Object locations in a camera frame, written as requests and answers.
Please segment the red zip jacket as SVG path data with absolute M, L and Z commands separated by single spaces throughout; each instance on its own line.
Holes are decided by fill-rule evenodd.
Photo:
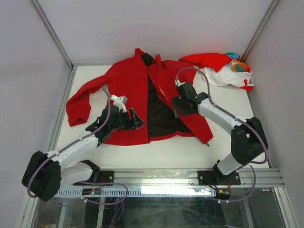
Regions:
M 86 123 L 91 112 L 90 95 L 107 85 L 111 94 L 126 96 L 126 107 L 134 108 L 145 122 L 134 131 L 115 131 L 107 144 L 147 144 L 177 135 L 197 137 L 207 144 L 213 138 L 207 120 L 199 114 L 175 118 L 171 102 L 178 96 L 175 77 L 192 84 L 195 74 L 189 63 L 162 60 L 160 55 L 151 57 L 137 48 L 133 57 L 114 63 L 104 75 L 82 85 L 67 101 L 68 123 L 71 127 Z

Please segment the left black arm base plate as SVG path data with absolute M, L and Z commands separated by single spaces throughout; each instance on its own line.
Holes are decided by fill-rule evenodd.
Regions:
M 77 183 L 73 183 L 74 186 L 85 186 L 92 185 L 92 183 L 96 186 L 100 186 L 102 183 L 113 183 L 114 182 L 114 174 L 113 170 L 100 170 L 99 172 L 94 172 L 92 176 L 88 180 L 80 181 Z

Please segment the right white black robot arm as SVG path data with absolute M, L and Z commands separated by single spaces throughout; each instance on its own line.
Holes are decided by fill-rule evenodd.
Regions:
M 216 123 L 231 137 L 230 154 L 217 161 L 210 173 L 202 176 L 206 184 L 226 185 L 237 170 L 266 153 L 268 143 L 258 118 L 248 119 L 231 114 L 215 104 L 209 94 L 198 94 L 190 83 L 176 82 L 176 88 L 178 96 L 172 99 L 176 117 L 199 114 Z

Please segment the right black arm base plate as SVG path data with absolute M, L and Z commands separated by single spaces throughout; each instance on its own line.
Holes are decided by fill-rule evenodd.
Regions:
M 241 185 L 239 173 L 233 171 L 229 175 L 223 175 L 214 170 L 197 171 L 199 185 Z

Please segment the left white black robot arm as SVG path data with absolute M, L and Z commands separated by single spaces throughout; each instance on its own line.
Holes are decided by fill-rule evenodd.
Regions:
M 113 104 L 108 105 L 101 116 L 72 142 L 47 153 L 35 152 L 21 183 L 31 198 L 44 202 L 52 199 L 61 187 L 82 181 L 96 184 L 100 177 L 99 166 L 90 160 L 82 160 L 74 166 L 70 166 L 70 163 L 110 139 L 113 132 L 137 130 L 144 124 L 134 108 L 123 110 Z

